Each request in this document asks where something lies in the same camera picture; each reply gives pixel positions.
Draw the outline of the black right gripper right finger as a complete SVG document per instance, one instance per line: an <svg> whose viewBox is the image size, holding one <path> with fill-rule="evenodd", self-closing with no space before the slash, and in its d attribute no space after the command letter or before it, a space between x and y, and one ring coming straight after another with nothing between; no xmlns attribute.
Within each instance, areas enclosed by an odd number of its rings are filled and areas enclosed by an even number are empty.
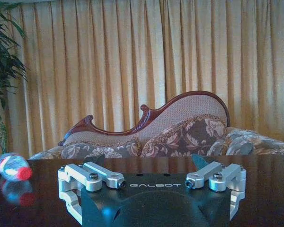
<svg viewBox="0 0 284 227"><path fill-rule="evenodd" d="M193 154L192 161L197 171L188 173L184 182L188 189L203 188L208 182L209 188L214 192L231 190L230 219L239 209L239 203L245 199L247 171L238 164L225 166L222 163L207 162L201 155Z"/></svg>

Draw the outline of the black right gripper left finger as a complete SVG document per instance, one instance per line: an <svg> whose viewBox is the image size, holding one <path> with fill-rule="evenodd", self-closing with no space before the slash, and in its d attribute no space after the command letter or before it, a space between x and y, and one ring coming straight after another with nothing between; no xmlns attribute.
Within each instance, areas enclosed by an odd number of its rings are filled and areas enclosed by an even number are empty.
<svg viewBox="0 0 284 227"><path fill-rule="evenodd" d="M67 211L79 224L82 224L82 207L74 191L85 188L89 192L97 192L103 183L112 189L121 189L126 185L122 173L112 172L94 162L68 164L58 170L59 198L65 201Z"/></svg>

